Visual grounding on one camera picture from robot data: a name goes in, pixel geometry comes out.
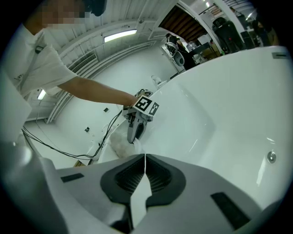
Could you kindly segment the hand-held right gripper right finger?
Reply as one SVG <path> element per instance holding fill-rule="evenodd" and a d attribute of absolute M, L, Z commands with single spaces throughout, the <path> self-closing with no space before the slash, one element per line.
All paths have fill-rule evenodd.
<path fill-rule="evenodd" d="M 150 197 L 161 202 L 147 208 L 135 234 L 231 234 L 262 211 L 243 190 L 214 171 L 159 155 L 147 154 L 152 162 L 171 172 L 176 186 Z"/>

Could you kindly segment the person's left forearm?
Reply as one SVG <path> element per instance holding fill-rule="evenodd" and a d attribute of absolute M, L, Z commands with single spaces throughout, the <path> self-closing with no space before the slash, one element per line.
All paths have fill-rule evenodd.
<path fill-rule="evenodd" d="M 58 87 L 79 99 L 97 103 L 133 106 L 137 102 L 137 98 L 129 93 L 82 77 L 75 77 Z"/>

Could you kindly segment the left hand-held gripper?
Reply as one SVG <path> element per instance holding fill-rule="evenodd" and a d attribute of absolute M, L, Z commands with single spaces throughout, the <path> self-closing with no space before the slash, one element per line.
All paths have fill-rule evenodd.
<path fill-rule="evenodd" d="M 127 140 L 133 143 L 143 136 L 147 123 L 152 122 L 159 105 L 147 96 L 141 96 L 133 106 L 123 106 L 123 116 L 128 121 Z"/>

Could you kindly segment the person's white shirt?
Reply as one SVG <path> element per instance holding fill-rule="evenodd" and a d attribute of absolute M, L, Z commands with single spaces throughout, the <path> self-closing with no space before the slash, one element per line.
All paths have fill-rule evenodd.
<path fill-rule="evenodd" d="M 40 54 L 35 53 L 37 46 L 44 47 Z M 0 70 L 22 97 L 39 88 L 53 96 L 60 91 L 59 85 L 76 77 L 61 61 L 57 51 L 46 43 L 44 31 L 32 35 L 23 24 L 6 48 Z"/>

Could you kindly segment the white fluffy scrubber with handle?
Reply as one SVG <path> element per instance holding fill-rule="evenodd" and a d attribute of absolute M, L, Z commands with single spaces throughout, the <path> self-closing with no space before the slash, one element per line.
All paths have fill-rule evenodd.
<path fill-rule="evenodd" d="M 127 133 L 113 132 L 109 137 L 111 148 L 119 158 L 127 158 L 136 154 L 144 154 L 140 141 L 135 138 L 133 143 L 127 140 Z"/>

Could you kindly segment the white ceiling air vent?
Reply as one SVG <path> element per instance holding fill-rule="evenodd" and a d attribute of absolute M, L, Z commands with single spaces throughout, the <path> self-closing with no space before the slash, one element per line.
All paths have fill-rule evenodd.
<path fill-rule="evenodd" d="M 97 59 L 96 54 L 94 54 L 94 53 L 89 54 L 86 57 L 74 62 L 71 66 L 69 66 L 69 70 L 76 73 L 77 71 L 82 69 L 84 66 L 86 66 L 87 64 L 89 64 L 90 62 L 92 62 L 93 60 L 96 60 L 96 59 Z"/>

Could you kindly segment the white bathtub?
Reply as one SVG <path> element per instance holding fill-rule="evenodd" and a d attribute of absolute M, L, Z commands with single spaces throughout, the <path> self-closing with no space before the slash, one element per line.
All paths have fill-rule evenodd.
<path fill-rule="evenodd" d="M 152 100 L 159 109 L 139 140 L 145 153 L 208 168 L 261 208 L 284 197 L 293 179 L 293 57 L 285 47 L 213 59 Z"/>

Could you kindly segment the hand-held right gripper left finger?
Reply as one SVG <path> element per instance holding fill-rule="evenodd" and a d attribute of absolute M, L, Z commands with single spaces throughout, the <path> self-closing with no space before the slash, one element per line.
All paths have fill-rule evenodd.
<path fill-rule="evenodd" d="M 132 231 L 146 214 L 146 159 L 126 159 L 59 169 L 57 172 L 75 200 L 103 224 Z"/>

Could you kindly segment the brown wooden staircase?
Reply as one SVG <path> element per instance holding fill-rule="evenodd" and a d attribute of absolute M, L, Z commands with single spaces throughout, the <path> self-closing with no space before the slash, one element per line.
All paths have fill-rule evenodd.
<path fill-rule="evenodd" d="M 185 42 L 198 41 L 198 38 L 206 35 L 206 29 L 189 13 L 178 6 L 174 6 L 159 25 L 172 34 L 175 34 Z"/>

